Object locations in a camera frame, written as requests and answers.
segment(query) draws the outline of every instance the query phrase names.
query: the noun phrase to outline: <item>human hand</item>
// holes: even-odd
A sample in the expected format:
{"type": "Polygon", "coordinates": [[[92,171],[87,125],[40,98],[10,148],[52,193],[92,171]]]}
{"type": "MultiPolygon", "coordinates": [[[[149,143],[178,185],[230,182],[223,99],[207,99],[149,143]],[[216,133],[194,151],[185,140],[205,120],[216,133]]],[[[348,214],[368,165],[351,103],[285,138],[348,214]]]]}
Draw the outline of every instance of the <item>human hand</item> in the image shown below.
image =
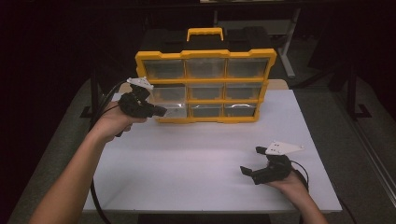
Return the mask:
{"type": "Polygon", "coordinates": [[[110,102],[104,111],[106,112],[96,121],[90,134],[96,135],[105,142],[113,140],[114,136],[121,132],[130,131],[134,123],[144,123],[147,120],[125,115],[117,102],[110,102]]]}
{"type": "Polygon", "coordinates": [[[307,188],[296,174],[295,170],[292,170],[285,179],[272,181],[266,183],[266,185],[279,189],[279,191],[297,207],[307,198],[311,198],[307,188]]]}

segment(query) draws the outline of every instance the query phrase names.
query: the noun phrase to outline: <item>yellow frame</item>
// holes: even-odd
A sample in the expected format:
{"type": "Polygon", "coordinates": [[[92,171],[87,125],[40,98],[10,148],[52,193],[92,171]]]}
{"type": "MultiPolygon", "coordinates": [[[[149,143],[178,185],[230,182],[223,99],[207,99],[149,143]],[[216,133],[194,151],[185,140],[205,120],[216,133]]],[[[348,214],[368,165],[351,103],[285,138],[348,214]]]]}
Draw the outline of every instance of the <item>yellow frame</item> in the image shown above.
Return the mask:
{"type": "MultiPolygon", "coordinates": [[[[148,77],[151,84],[196,84],[196,83],[262,83],[261,91],[257,99],[243,99],[243,100],[230,100],[213,99],[213,100],[192,100],[189,99],[188,88],[186,89],[186,105],[189,104],[256,104],[254,116],[252,117],[210,117],[210,118],[196,118],[191,116],[190,107],[186,108],[188,117],[183,119],[172,118],[157,118],[159,122],[166,123],[192,123],[192,122],[222,122],[222,123],[237,123],[237,122],[254,122],[259,119],[260,105],[264,100],[264,95],[268,86],[268,76],[271,67],[275,64],[276,51],[274,49],[251,49],[247,52],[230,52],[227,49],[211,49],[211,50],[182,50],[180,53],[161,53],[160,51],[139,51],[136,56],[136,72],[139,77],[148,77]],[[193,58],[267,58],[268,63],[262,77],[213,77],[213,78],[193,78],[188,77],[184,65],[183,78],[149,78],[147,76],[145,65],[143,61],[149,60],[187,60],[193,58]]],[[[225,64],[225,73],[227,74],[227,61],[225,64]]]]}

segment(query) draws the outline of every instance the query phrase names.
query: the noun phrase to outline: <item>plastic storage drawer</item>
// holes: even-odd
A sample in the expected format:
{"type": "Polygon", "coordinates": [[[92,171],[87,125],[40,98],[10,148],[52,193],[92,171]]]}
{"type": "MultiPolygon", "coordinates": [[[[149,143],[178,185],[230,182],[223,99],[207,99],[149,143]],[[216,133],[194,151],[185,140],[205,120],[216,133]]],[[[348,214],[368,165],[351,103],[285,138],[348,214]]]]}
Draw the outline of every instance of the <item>plastic storage drawer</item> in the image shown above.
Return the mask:
{"type": "Polygon", "coordinates": [[[228,59],[227,77],[263,77],[268,59],[228,59]]]}
{"type": "Polygon", "coordinates": [[[151,91],[149,101],[152,103],[186,102],[186,86],[183,84],[157,84],[151,91]]]}
{"type": "Polygon", "coordinates": [[[186,60],[187,77],[213,78],[224,77],[225,59],[195,58],[186,60]]]}
{"type": "Polygon", "coordinates": [[[157,104],[167,109],[164,118],[185,119],[188,116],[188,105],[185,104],[157,104]]]}
{"type": "Polygon", "coordinates": [[[194,118],[210,118],[221,116],[221,105],[202,104],[190,105],[191,116],[194,118]]]}
{"type": "Polygon", "coordinates": [[[227,83],[226,99],[258,99],[262,83],[227,83]]]}
{"type": "Polygon", "coordinates": [[[143,61],[149,79],[183,78],[183,60],[145,60],[143,61]]]}
{"type": "Polygon", "coordinates": [[[256,104],[227,104],[224,105],[226,117],[253,117],[256,104]]]}
{"type": "Polygon", "coordinates": [[[193,100],[217,100],[223,95],[223,83],[190,84],[189,99],[193,100]]]}

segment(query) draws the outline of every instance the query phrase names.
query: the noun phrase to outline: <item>yellow handle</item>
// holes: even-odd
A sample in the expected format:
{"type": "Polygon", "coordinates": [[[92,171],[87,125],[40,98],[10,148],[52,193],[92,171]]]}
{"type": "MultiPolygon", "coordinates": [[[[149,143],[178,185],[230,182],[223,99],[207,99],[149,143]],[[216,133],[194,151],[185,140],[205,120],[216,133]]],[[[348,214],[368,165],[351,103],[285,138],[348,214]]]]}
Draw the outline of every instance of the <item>yellow handle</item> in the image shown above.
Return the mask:
{"type": "Polygon", "coordinates": [[[221,41],[224,39],[220,27],[213,28],[190,28],[187,32],[187,41],[190,41],[190,35],[220,35],[221,41]]]}

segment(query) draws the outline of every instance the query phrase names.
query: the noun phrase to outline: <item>dark background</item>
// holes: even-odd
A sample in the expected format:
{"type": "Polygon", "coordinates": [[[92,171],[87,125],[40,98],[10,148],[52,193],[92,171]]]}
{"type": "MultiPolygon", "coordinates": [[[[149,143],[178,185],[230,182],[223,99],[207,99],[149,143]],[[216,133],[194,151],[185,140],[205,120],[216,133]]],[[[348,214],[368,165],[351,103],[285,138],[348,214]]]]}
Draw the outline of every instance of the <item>dark background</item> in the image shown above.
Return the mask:
{"type": "MultiPolygon", "coordinates": [[[[111,2],[112,7],[131,3],[147,6],[154,1],[111,2]]],[[[303,5],[295,31],[295,37],[320,38],[309,65],[326,69],[340,61],[354,64],[359,76],[372,85],[378,100],[396,119],[396,78],[392,70],[396,35],[390,23],[396,21],[395,8],[391,3],[323,2],[335,4],[303,5]]],[[[104,92],[109,91],[135,70],[134,55],[146,29],[208,27],[213,22],[213,10],[209,8],[153,11],[85,6],[108,4],[95,0],[0,2],[1,123],[5,143],[0,149],[0,223],[7,222],[64,112],[91,74],[97,75],[104,92]]],[[[291,8],[219,10],[222,20],[262,20],[289,18],[291,8]]]]}

